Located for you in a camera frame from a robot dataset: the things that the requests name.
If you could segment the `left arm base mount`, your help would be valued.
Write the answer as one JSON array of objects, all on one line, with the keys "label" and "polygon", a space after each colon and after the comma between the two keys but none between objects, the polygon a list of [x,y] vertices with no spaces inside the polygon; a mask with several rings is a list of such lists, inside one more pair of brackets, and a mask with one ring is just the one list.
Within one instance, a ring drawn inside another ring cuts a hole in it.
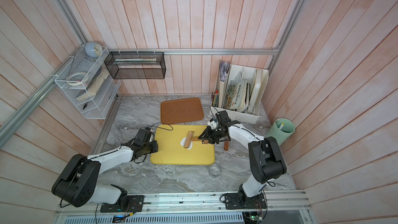
[{"label": "left arm base mount", "polygon": [[121,191],[121,195],[114,204],[103,203],[101,206],[101,213],[113,213],[113,212],[132,212],[137,213],[142,211],[144,203],[144,195],[131,195],[127,194],[127,191],[119,186],[112,185]]}]

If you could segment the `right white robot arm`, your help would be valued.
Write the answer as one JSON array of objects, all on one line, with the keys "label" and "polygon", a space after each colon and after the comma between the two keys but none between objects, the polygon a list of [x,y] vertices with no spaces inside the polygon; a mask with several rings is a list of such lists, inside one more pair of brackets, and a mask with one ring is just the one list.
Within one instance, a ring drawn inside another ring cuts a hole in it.
[{"label": "right white robot arm", "polygon": [[231,120],[226,111],[215,114],[199,140],[208,144],[235,140],[248,149],[251,175],[239,188],[241,203],[259,196],[266,185],[271,185],[272,180],[287,172],[277,140],[254,134],[239,121]]}]

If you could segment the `black mesh wall basket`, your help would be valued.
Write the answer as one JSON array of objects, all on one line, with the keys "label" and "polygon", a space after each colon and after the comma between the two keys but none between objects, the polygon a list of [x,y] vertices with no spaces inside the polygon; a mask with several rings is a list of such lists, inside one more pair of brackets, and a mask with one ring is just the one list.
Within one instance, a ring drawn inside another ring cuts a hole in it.
[{"label": "black mesh wall basket", "polygon": [[164,53],[141,51],[112,51],[105,65],[114,79],[164,79]]}]

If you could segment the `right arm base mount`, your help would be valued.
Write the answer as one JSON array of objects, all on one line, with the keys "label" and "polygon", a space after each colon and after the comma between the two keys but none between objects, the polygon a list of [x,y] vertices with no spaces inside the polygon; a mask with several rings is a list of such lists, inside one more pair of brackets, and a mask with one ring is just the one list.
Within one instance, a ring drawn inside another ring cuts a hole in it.
[{"label": "right arm base mount", "polygon": [[265,196],[259,191],[255,196],[248,197],[243,189],[243,185],[239,186],[237,193],[225,193],[220,197],[220,202],[224,203],[226,209],[266,209],[267,204]]}]

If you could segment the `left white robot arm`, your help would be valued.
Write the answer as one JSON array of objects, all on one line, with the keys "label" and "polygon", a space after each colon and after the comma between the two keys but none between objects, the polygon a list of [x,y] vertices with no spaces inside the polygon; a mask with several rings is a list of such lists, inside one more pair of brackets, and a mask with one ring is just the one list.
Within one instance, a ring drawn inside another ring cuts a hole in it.
[{"label": "left white robot arm", "polygon": [[60,207],[81,207],[86,203],[96,203],[113,207],[117,211],[125,210],[129,206],[127,191],[116,185],[98,185],[98,176],[121,164],[156,152],[158,144],[151,128],[141,128],[133,139],[115,149],[90,156],[74,155],[53,184],[51,192],[61,199]]}]

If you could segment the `white tape roll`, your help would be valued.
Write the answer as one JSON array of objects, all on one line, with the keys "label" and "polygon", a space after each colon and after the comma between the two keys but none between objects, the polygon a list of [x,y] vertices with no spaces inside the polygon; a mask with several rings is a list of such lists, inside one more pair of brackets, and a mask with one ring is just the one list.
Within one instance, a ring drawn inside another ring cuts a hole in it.
[{"label": "white tape roll", "polygon": [[66,83],[69,86],[79,86],[79,85],[83,85],[84,83],[86,83],[87,80],[88,80],[88,78],[87,78],[86,72],[75,72],[75,73],[70,74],[66,78]]}]

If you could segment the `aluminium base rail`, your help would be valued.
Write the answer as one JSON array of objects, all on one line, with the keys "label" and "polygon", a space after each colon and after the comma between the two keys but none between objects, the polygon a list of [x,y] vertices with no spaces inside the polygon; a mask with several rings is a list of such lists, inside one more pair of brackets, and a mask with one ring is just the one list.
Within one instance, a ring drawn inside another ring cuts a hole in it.
[{"label": "aluminium base rail", "polygon": [[132,195],[121,211],[88,203],[58,208],[54,224],[315,224],[302,190],[266,190],[250,208],[225,199],[225,192]]}]

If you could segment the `brown plastic tray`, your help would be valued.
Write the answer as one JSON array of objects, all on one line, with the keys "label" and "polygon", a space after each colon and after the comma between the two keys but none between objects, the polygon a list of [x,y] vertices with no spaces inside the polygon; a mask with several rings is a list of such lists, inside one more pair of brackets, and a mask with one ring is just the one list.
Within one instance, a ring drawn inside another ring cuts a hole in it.
[{"label": "brown plastic tray", "polygon": [[201,100],[197,97],[169,100],[161,103],[161,122],[178,124],[204,118]]}]

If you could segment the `clear glass bowl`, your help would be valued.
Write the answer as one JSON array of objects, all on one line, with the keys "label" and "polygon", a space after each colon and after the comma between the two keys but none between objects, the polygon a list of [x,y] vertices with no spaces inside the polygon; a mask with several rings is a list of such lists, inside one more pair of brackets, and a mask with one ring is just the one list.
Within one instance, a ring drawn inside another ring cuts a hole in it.
[{"label": "clear glass bowl", "polygon": [[220,168],[220,166],[218,165],[218,164],[211,164],[209,167],[208,167],[208,174],[211,176],[211,177],[213,177],[213,178],[216,178],[216,177],[219,177],[220,175],[221,175],[221,168]]}]

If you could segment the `white dough piece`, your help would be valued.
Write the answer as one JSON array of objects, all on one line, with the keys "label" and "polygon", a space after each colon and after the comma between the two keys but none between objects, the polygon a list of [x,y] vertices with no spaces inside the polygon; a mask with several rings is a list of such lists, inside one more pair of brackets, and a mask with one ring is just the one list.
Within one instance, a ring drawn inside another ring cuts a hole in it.
[{"label": "white dough piece", "polygon": [[191,141],[191,140],[187,140],[187,137],[184,137],[183,139],[181,139],[181,141],[180,141],[180,145],[183,147],[183,148],[185,148],[185,149],[187,149],[187,150],[190,150],[190,149],[192,149],[192,147],[193,147],[193,142]]}]

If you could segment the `illustrated picture book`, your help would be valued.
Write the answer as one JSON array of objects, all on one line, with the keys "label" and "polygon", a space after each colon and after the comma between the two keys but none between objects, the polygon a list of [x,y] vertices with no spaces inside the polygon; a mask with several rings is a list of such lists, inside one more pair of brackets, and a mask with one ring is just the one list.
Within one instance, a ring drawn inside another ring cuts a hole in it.
[{"label": "illustrated picture book", "polygon": [[223,108],[227,110],[239,110],[245,106],[247,94],[247,81],[240,80],[233,83],[227,89]]}]

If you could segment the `wooden dough roller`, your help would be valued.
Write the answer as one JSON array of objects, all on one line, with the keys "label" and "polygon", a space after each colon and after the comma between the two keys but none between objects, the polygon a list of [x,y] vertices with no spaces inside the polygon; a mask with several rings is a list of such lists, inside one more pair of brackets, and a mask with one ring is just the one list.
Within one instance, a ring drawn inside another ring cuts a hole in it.
[{"label": "wooden dough roller", "polygon": [[188,141],[191,140],[192,142],[202,142],[202,141],[198,140],[198,136],[194,136],[194,132],[193,131],[189,131],[186,137],[187,137]]}]

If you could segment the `pens in organizer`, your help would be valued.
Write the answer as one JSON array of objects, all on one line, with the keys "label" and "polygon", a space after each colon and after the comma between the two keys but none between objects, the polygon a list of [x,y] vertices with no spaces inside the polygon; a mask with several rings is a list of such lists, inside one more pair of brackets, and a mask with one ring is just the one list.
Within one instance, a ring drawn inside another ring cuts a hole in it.
[{"label": "pens in organizer", "polygon": [[219,91],[216,90],[215,92],[212,93],[212,106],[218,107],[219,105]]}]

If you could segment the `small blue globe clock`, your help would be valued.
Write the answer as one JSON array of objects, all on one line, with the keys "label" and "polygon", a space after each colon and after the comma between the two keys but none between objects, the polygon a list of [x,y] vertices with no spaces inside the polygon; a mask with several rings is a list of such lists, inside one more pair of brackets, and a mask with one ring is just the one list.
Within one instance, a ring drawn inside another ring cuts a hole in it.
[{"label": "small blue globe clock", "polygon": [[97,59],[103,52],[102,46],[97,42],[89,42],[85,44],[85,52],[91,57]]}]

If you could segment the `yellow plastic tray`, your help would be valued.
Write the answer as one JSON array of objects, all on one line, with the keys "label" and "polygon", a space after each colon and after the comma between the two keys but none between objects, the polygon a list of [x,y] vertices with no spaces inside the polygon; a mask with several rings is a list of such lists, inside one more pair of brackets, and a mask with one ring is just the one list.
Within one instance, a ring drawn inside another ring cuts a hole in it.
[{"label": "yellow plastic tray", "polygon": [[152,153],[153,164],[174,165],[211,165],[215,162],[214,145],[192,142],[184,148],[186,137],[190,131],[194,137],[203,133],[205,125],[160,125],[155,133],[158,152]]}]

